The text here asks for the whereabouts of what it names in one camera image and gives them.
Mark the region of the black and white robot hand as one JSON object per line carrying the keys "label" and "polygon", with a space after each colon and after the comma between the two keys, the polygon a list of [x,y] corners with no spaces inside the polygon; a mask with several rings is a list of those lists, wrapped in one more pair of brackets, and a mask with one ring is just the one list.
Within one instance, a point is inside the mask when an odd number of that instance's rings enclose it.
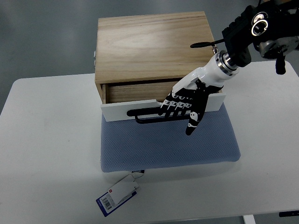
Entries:
{"label": "black and white robot hand", "polygon": [[191,71],[173,86],[158,115],[167,118],[190,111],[185,133],[191,135],[204,116],[209,95],[220,91],[224,82],[233,78],[238,71],[239,67],[226,51],[216,53],[204,67]]}

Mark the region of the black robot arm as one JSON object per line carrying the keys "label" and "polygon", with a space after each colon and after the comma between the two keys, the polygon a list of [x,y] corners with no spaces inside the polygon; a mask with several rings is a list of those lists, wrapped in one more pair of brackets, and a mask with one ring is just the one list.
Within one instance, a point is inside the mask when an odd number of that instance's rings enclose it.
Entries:
{"label": "black robot arm", "polygon": [[252,44],[262,58],[276,60],[276,73],[283,75],[285,56],[299,49],[299,2],[269,0],[247,6],[222,36],[233,65],[251,63],[248,46]]}

